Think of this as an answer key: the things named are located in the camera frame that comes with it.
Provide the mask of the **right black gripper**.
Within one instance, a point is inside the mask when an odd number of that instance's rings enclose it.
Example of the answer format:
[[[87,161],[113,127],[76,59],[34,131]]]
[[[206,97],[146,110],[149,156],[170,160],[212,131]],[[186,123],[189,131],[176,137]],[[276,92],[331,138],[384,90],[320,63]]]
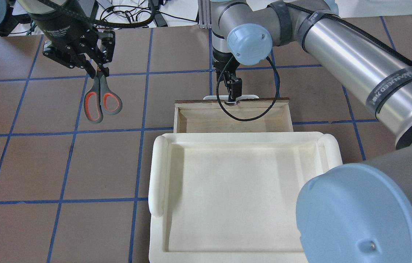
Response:
[[[228,87],[228,101],[230,103],[236,102],[236,100],[242,96],[242,79],[237,77],[231,77],[231,73],[236,73],[240,63],[236,60],[231,52],[220,52],[219,50],[213,50],[213,67],[216,73],[222,72],[221,81],[225,87]]]

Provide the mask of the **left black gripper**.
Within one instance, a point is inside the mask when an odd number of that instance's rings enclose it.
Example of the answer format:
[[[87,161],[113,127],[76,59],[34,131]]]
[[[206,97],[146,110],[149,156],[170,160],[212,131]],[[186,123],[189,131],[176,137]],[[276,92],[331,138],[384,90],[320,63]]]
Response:
[[[115,49],[115,31],[99,31],[93,25],[74,18],[53,18],[42,21],[42,31],[48,40],[42,54],[67,68],[86,70],[91,79],[96,69],[91,59],[105,77],[110,76],[109,65]]]

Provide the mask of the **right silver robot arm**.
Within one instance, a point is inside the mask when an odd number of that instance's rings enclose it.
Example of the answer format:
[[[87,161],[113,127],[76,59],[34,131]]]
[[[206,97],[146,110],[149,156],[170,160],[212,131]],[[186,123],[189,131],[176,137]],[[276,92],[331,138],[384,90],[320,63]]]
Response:
[[[218,81],[238,96],[234,72],[274,46],[298,42],[396,136],[394,152],[311,179],[296,203],[310,263],[412,263],[412,61],[338,16],[333,0],[282,0],[251,10],[211,0]]]

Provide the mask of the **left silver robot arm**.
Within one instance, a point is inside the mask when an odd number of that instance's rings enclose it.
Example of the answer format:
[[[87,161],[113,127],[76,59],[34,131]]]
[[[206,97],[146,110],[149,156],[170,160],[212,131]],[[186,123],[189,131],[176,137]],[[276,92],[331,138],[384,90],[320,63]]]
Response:
[[[19,22],[31,23],[47,37],[45,57],[86,70],[92,79],[109,76],[115,32],[100,32],[78,0],[0,0],[0,35],[10,35]]]

